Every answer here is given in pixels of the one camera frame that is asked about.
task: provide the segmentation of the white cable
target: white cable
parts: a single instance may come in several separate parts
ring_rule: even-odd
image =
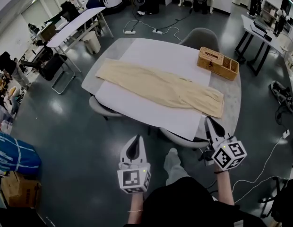
[[[131,21],[129,21],[129,22],[125,25],[125,27],[123,28],[123,33],[125,33],[125,29],[126,29],[126,27],[128,26],[128,24],[129,24],[130,22],[139,22],[139,23],[142,23],[143,25],[146,25],[146,26],[148,26],[148,27],[150,27],[150,28],[152,28],[152,29],[156,29],[156,28],[154,28],[154,27],[152,27],[152,26],[150,26],[150,25],[148,25],[148,24],[145,24],[144,22],[141,22],[141,21],[138,21],[138,20],[131,20]],[[166,34],[166,33],[170,30],[170,28],[175,28],[175,29],[178,30],[178,31],[174,34],[174,36],[175,36],[177,39],[179,39],[179,38],[176,36],[176,34],[179,32],[179,28],[176,28],[176,27],[169,27],[168,30],[167,30],[166,32],[162,33],[162,34],[163,34],[163,35]]]
[[[176,34],[179,32],[179,28],[176,28],[176,27],[169,27],[169,28],[167,29],[167,31],[164,32],[164,33],[162,33],[162,34],[164,35],[164,34],[166,34],[167,32],[169,32],[170,28],[178,29],[178,31],[174,34],[174,36],[175,36],[177,39],[179,39],[179,38],[176,36]]]
[[[280,179],[285,179],[285,180],[289,180],[289,178],[283,178],[283,177],[279,177],[279,176],[277,176],[277,178],[280,178]],[[265,179],[265,180],[263,180],[263,181],[261,181],[258,185],[256,185],[256,186],[254,186],[252,189],[250,189],[242,198],[240,198],[239,200],[237,200],[235,203],[237,203],[237,202],[239,202],[241,199],[243,199],[247,194],[249,194],[250,192],[251,192],[251,190],[253,190],[254,188],[256,188],[256,187],[258,187],[261,183],[263,183],[263,182],[265,182],[265,181],[267,181],[268,179]]]
[[[273,147],[273,149],[272,149],[272,151],[271,151],[269,157],[267,158],[267,160],[266,160],[266,162],[265,162],[265,164],[264,164],[264,167],[263,167],[262,172],[261,172],[260,175],[256,178],[256,180],[253,181],[253,182],[250,182],[250,181],[247,181],[247,180],[238,180],[238,181],[236,181],[235,184],[233,185],[232,192],[234,191],[235,185],[236,185],[238,182],[255,183],[255,182],[260,178],[260,176],[261,176],[262,173],[264,172],[264,169],[265,169],[265,166],[266,166],[268,160],[271,158],[271,155],[272,155],[273,152],[274,152],[274,149],[275,149],[276,146],[279,144],[279,142],[280,142],[280,140],[281,140],[282,138],[283,138],[283,136],[278,140],[278,142],[277,142],[277,143],[275,144],[275,146]]]

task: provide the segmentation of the wicker basket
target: wicker basket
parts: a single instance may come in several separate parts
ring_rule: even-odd
[[[238,62],[206,47],[201,47],[197,65],[231,81],[239,73]]]

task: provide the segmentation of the black table leg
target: black table leg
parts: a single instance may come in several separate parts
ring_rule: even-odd
[[[250,35],[249,40],[247,41],[246,45],[244,46],[242,52],[239,54],[239,57],[238,57],[238,59],[237,59],[237,62],[240,63],[240,60],[241,60],[241,58],[243,57],[243,55],[244,55],[244,53],[245,53],[247,47],[249,46],[251,40],[253,39],[253,37],[254,37],[253,35]]]
[[[254,64],[254,63],[256,62],[256,60],[258,59],[258,57],[259,57],[259,55],[260,55],[260,53],[261,53],[261,50],[263,49],[264,44],[265,44],[265,43],[262,42],[262,44],[261,44],[261,46],[260,46],[260,49],[259,49],[259,51],[258,51],[256,57],[255,57],[253,60],[248,61],[247,64]]]
[[[243,42],[244,42],[244,40],[246,39],[246,37],[247,37],[248,34],[249,34],[248,32],[245,32],[244,35],[243,35],[243,37],[242,37],[242,39],[240,40],[239,44],[237,45],[235,51],[236,51],[238,54],[240,54],[239,49],[240,49],[241,45],[243,44]]]
[[[255,74],[255,76],[257,76],[259,74],[259,72],[260,72],[260,70],[261,70],[261,68],[262,68],[262,66],[263,66],[263,64],[264,64],[264,62],[266,60],[266,57],[268,55],[269,50],[270,50],[270,46],[267,45],[267,48],[266,48],[265,53],[263,55],[263,58],[262,58],[259,66],[258,66],[258,68],[256,70],[253,68],[252,64],[249,64],[248,63],[248,66],[250,67],[250,69],[252,70],[252,72]]]

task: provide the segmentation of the bracelet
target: bracelet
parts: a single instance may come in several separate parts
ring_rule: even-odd
[[[228,171],[220,171],[220,172],[214,172],[215,174],[220,174],[222,172],[228,172]]]
[[[128,211],[128,213],[138,213],[138,212],[142,212],[143,210],[136,210],[136,211]]]

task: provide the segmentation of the blue bag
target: blue bag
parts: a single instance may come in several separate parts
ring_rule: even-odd
[[[33,146],[0,132],[0,170],[37,175],[41,160]]]

